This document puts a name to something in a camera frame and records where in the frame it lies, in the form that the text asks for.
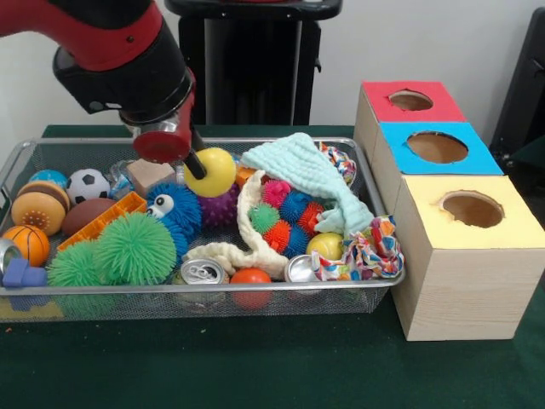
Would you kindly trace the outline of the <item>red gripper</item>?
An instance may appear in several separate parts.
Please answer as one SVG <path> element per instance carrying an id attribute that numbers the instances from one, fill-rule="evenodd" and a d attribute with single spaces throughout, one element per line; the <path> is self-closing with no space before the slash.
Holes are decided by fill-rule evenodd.
<path id="1" fill-rule="evenodd" d="M 192 109 L 195 103 L 195 76 L 186 72 L 182 86 L 187 91 L 182 101 L 157 122 L 132 124 L 133 148 L 146 161 L 171 163 L 184 161 L 191 175 L 202 180 L 207 170 L 197 153 L 205 149 L 198 144 L 198 132 L 192 123 Z"/>

